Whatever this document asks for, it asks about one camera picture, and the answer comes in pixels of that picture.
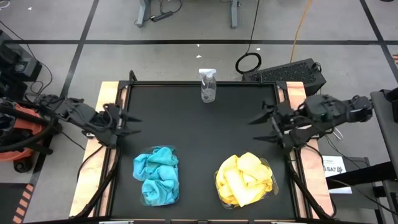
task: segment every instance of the black tabletop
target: black tabletop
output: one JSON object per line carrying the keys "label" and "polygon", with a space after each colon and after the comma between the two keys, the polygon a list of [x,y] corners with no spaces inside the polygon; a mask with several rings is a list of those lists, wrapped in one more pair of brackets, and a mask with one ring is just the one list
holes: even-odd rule
{"label": "black tabletop", "polygon": [[390,160],[394,166],[396,174],[398,174],[398,123],[394,122],[392,116],[391,103],[386,100],[382,92],[372,92],[374,112],[380,125],[380,130],[387,147]]}
{"label": "black tabletop", "polygon": [[[275,220],[294,219],[290,179],[280,149],[252,140],[271,124],[247,125],[261,111],[262,100],[276,103],[271,86],[217,86],[216,100],[204,103],[200,86],[134,86],[129,112],[143,120],[142,130],[122,140],[111,216],[135,219]],[[173,205],[141,204],[142,182],[132,177],[132,160],[149,146],[173,145],[179,158],[180,199]],[[243,208],[223,208],[214,173],[229,156],[251,152],[269,161],[279,185],[276,196]]]}

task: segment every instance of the orange vacuum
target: orange vacuum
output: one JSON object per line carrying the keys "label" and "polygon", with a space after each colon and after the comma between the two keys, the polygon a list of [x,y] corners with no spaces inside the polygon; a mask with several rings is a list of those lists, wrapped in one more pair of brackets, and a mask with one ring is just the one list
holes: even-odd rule
{"label": "orange vacuum", "polygon": [[52,153],[42,143],[62,127],[41,118],[34,110],[37,105],[21,104],[24,106],[7,98],[0,99],[0,161],[13,161],[14,169],[22,173],[31,170],[34,151]]}

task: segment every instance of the wooden table edge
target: wooden table edge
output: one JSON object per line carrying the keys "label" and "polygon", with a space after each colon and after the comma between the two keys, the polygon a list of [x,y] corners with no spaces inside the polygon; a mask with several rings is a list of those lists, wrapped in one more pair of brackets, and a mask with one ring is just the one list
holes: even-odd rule
{"label": "wooden table edge", "polygon": [[[114,102],[116,95],[118,93],[119,82],[103,82],[98,95],[98,101],[96,104],[96,110],[101,111],[102,105],[104,103]],[[305,90],[302,82],[287,82],[287,92],[289,94],[290,105],[292,108],[297,108],[305,98]],[[121,98],[123,100],[126,98],[126,89],[122,90]],[[283,91],[279,90],[279,97],[281,101],[284,100]],[[311,140],[309,143],[315,149],[318,149],[318,144],[316,140]],[[100,145],[96,139],[89,139],[86,145],[85,155],[83,160],[91,155]],[[304,169],[305,180],[307,183],[307,188],[317,200],[317,202],[322,206],[322,208],[331,215],[333,213],[333,207],[330,200],[330,195],[326,183],[325,174],[323,172],[322,161],[318,154],[313,152],[311,149],[303,148],[301,152],[302,165]],[[72,207],[70,210],[70,216],[74,216],[79,213],[84,206],[90,201],[93,194],[99,187],[101,171],[103,167],[103,162],[105,158],[105,149],[101,150],[95,156],[93,156],[82,168],[80,172],[80,177],[76,185],[75,195],[73,197]],[[108,171],[112,166],[114,159],[114,151],[111,151],[111,156],[109,157]],[[101,208],[99,210],[100,216],[106,215],[106,210],[108,207],[108,197],[109,197],[109,185],[106,188],[102,201]],[[298,210],[301,217],[305,218],[305,205],[303,200],[303,195],[300,189],[295,186],[297,200],[298,200]],[[314,218],[317,217],[315,212],[312,210],[312,215]]]}

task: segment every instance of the clear plastic container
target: clear plastic container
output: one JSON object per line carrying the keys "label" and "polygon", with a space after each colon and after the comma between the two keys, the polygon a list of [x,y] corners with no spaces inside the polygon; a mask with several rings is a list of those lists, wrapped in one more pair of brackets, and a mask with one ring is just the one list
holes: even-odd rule
{"label": "clear plastic container", "polygon": [[201,99],[205,103],[211,103],[216,99],[216,78],[214,74],[216,73],[215,69],[212,68],[203,68],[199,69],[199,73],[205,75],[201,79]]}
{"label": "clear plastic container", "polygon": [[[154,151],[155,149],[161,149],[162,147],[168,147],[169,149],[171,149],[173,155],[174,155],[175,157],[177,157],[177,159],[178,159],[178,156],[177,156],[177,149],[175,148],[175,146],[152,146],[152,147],[147,147],[147,148],[145,148],[145,149],[143,149],[143,150],[141,151],[141,154],[153,154],[153,151]],[[177,177],[178,177],[178,181],[180,181],[180,178],[179,178],[180,175],[179,175],[179,173],[177,173]],[[180,199],[180,195],[178,195],[178,197],[175,199],[175,202],[178,202],[179,199]],[[141,194],[141,197],[140,197],[140,201],[141,201],[141,204],[143,204],[143,205],[145,205],[145,206],[151,206],[151,205],[146,204],[145,199],[144,199],[144,196],[142,196],[142,194]]]}
{"label": "clear plastic container", "polygon": [[[269,163],[268,163],[268,161],[267,161],[266,159],[260,158],[260,161],[261,161],[261,164],[262,164],[262,165],[265,165],[265,166],[271,168],[270,165],[269,165]],[[225,203],[225,202],[221,199],[220,193],[218,192],[217,182],[216,182],[217,173],[218,173],[218,171],[216,171],[216,172],[214,173],[214,181],[215,181],[215,184],[216,184],[216,189],[217,189],[217,193],[218,193],[218,198],[220,199],[221,204],[223,205],[223,207],[224,207],[225,209],[240,208],[239,205],[228,204],[228,203]],[[270,192],[266,192],[266,193],[262,196],[262,198],[261,198],[260,200],[263,200],[263,199],[265,199],[265,198],[267,198],[267,197],[275,196],[275,195],[278,194],[279,188],[278,188],[278,184],[276,183],[276,180],[275,180],[275,177],[274,177],[274,173],[272,173],[271,179],[272,179],[272,190],[271,190]]]}

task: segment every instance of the clear plastic bottle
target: clear plastic bottle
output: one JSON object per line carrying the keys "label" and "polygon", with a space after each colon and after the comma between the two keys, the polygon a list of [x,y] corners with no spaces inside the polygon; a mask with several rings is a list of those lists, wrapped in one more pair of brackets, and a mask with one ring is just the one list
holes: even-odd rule
{"label": "clear plastic bottle", "polygon": [[205,76],[201,80],[201,99],[205,103],[211,103],[216,99],[216,78],[214,73],[215,69],[199,69],[201,74]]}

